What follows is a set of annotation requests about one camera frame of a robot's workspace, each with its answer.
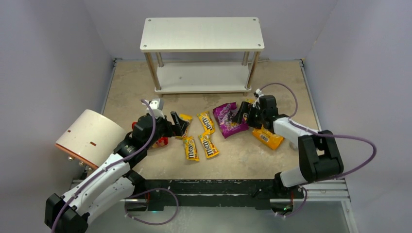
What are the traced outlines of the red mixed fruit candy bag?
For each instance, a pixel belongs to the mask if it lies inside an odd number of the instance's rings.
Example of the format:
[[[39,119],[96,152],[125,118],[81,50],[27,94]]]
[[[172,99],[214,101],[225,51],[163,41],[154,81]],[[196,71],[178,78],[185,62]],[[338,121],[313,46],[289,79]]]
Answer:
[[[168,137],[162,137],[159,140],[155,141],[150,149],[156,149],[156,148],[160,148],[160,147],[164,147],[166,145],[168,145],[169,143],[169,138]]]

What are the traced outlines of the purple grape candy bag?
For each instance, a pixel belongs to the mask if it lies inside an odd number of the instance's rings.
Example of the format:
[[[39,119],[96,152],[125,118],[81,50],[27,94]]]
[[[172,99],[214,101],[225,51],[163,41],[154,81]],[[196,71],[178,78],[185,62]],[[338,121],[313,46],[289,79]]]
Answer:
[[[244,120],[242,120],[241,123],[232,121],[232,117],[235,116],[237,112],[238,108],[235,102],[222,104],[212,110],[213,116],[225,139],[249,129]]]

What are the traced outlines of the orange mango candy bag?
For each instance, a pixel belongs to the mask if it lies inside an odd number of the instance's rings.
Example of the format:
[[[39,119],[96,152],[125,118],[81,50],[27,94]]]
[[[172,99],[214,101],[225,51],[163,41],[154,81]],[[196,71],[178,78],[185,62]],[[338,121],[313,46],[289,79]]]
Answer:
[[[277,149],[284,140],[284,137],[273,134],[265,128],[253,129],[252,135],[272,150]]]

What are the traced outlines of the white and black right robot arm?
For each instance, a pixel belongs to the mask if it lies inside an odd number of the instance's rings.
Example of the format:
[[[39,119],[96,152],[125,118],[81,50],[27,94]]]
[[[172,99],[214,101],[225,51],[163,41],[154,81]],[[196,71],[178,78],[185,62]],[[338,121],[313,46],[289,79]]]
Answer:
[[[305,128],[288,115],[280,114],[272,95],[258,97],[254,103],[243,101],[232,121],[267,129],[297,146],[299,165],[275,174],[274,182],[280,188],[313,183],[343,173],[344,165],[333,133]]]

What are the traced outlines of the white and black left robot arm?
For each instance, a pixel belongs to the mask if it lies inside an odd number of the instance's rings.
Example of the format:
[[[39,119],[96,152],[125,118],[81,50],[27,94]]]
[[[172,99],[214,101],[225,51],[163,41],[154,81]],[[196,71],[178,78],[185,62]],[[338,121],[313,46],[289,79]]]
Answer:
[[[80,184],[46,201],[45,223],[54,233],[84,233],[93,220],[120,199],[131,196],[142,182],[133,167],[162,137],[182,136],[189,122],[171,113],[153,119],[141,116],[126,132],[92,110],[84,110],[56,146],[93,168]]]

